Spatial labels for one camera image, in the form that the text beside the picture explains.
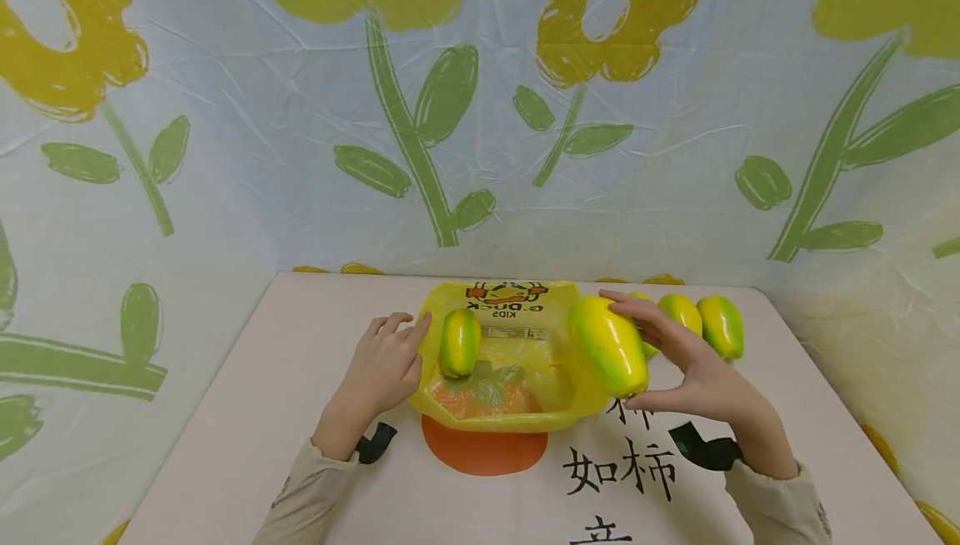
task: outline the green-yellow papaya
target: green-yellow papaya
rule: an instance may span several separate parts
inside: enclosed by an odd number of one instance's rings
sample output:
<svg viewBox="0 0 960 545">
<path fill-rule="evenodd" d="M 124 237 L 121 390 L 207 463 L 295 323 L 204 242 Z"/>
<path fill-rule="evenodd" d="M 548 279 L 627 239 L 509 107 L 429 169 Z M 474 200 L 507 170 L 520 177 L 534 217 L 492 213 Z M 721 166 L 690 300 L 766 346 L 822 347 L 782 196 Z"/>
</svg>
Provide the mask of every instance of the green-yellow papaya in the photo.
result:
<svg viewBox="0 0 960 545">
<path fill-rule="evenodd" d="M 587 360 L 612 398 L 627 398 L 647 389 L 643 340 L 631 320 L 610 311 L 605 297 L 582 297 L 570 309 L 570 341 Z"/>
<path fill-rule="evenodd" d="M 646 297 L 646 295 L 643 294 L 642 292 L 632 292 L 630 293 L 630 297 L 643 299 L 644 301 L 652 301 L 650 297 Z M 653 345 L 651 345 L 648 342 L 644 341 L 642 347 L 643 347 L 643 355 L 646 357 L 647 360 L 649 360 L 651 357 L 654 357 L 659 353 L 659 349 L 657 349 L 656 347 L 653 347 Z"/>
<path fill-rule="evenodd" d="M 697 306 L 693 305 L 693 301 L 681 294 L 671 293 L 663 295 L 658 305 L 664 312 L 669 313 L 670 318 L 694 331 L 697 336 L 701 337 L 703 335 L 703 320 L 700 318 Z"/>
<path fill-rule="evenodd" d="M 480 354 L 480 320 L 467 309 L 454 310 L 443 319 L 440 334 L 440 368 L 450 378 L 473 373 Z"/>
<path fill-rule="evenodd" d="M 703 339 L 724 360 L 743 357 L 743 319 L 737 306 L 720 295 L 704 297 L 697 302 L 703 318 Z"/>
</svg>

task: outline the yellow plastic bag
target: yellow plastic bag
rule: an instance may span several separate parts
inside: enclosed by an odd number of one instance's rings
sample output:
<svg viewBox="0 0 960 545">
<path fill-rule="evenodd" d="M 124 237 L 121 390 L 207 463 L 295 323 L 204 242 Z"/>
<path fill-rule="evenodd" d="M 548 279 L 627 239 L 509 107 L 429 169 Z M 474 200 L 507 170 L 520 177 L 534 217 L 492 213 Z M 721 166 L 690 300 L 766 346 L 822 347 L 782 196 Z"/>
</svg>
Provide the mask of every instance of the yellow plastic bag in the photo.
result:
<svg viewBox="0 0 960 545">
<path fill-rule="evenodd" d="M 433 323 L 419 347 L 421 385 L 410 403 L 444 426 L 485 433 L 560 431 L 604 411 L 605 389 L 577 362 L 567 315 L 580 298 L 573 282 L 444 283 L 423 303 Z M 451 379 L 440 368 L 448 313 L 467 308 L 482 326 L 473 374 Z"/>
</svg>

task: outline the printed logo on bag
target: printed logo on bag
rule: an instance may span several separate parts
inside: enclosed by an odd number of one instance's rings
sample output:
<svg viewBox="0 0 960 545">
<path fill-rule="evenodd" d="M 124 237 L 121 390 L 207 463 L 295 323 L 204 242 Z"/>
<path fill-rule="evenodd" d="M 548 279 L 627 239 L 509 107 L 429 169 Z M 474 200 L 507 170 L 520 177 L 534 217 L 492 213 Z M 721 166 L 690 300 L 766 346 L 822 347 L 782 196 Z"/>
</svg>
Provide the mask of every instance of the printed logo on bag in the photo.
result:
<svg viewBox="0 0 960 545">
<path fill-rule="evenodd" d="M 515 318 L 517 312 L 542 312 L 543 305 L 524 305 L 537 301 L 549 288 L 532 281 L 478 282 L 467 288 L 467 310 L 494 310 L 495 318 Z"/>
</svg>

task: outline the beige sleeve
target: beige sleeve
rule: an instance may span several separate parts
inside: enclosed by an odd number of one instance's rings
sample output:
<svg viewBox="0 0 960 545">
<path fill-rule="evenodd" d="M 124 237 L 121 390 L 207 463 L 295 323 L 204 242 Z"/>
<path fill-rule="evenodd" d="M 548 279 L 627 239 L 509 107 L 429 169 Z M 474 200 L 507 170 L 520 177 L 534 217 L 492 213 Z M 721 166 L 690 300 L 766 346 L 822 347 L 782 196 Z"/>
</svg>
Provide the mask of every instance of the beige sleeve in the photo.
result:
<svg viewBox="0 0 960 545">
<path fill-rule="evenodd" d="M 252 545 L 320 545 L 330 512 L 347 489 L 358 453 L 349 462 L 328 459 L 308 439 Z"/>
<path fill-rule="evenodd" d="M 727 472 L 727 493 L 753 531 L 754 545 L 830 545 L 833 535 L 813 476 L 801 463 L 800 476 L 778 481 L 740 462 Z"/>
</svg>

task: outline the table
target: table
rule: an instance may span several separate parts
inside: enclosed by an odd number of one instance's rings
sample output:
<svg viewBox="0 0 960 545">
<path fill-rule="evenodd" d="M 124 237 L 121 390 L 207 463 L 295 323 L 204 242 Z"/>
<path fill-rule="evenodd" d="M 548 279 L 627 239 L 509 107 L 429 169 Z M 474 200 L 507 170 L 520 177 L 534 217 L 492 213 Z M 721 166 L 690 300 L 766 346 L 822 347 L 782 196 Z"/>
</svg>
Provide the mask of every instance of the table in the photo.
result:
<svg viewBox="0 0 960 545">
<path fill-rule="evenodd" d="M 122 543 L 250 543 L 370 318 L 391 311 L 416 315 L 426 294 L 442 280 L 447 279 L 279 274 L 134 514 Z M 582 294 L 594 294 L 602 286 L 580 283 Z M 655 300 L 666 293 L 683 293 L 694 301 L 708 294 L 731 299 L 746 327 L 746 355 L 737 368 L 782 414 L 797 457 L 813 471 L 835 543 L 939 545 L 761 292 L 614 287 Z M 667 388 L 680 380 L 663 356 L 651 361 L 650 374 L 651 388 Z M 421 419 L 408 405 L 381 419 L 396 427 L 398 435 L 380 462 L 359 469 L 328 543 L 566 544 L 589 543 L 592 534 L 630 535 L 634 543 L 752 542 L 724 491 L 723 475 L 695 467 L 676 452 L 666 431 L 688 420 L 681 415 L 621 415 L 614 407 L 568 431 L 551 433 L 534 467 L 492 477 L 461 474 L 441 462 L 425 443 Z M 698 419 L 694 424 L 707 439 L 730 435 L 728 427 L 718 423 Z M 642 471 L 632 469 L 631 447 Z M 610 463 L 617 464 L 617 470 L 604 465 Z M 668 464 L 673 482 L 669 470 L 657 470 Z M 580 480 L 585 468 L 588 482 Z"/>
</svg>

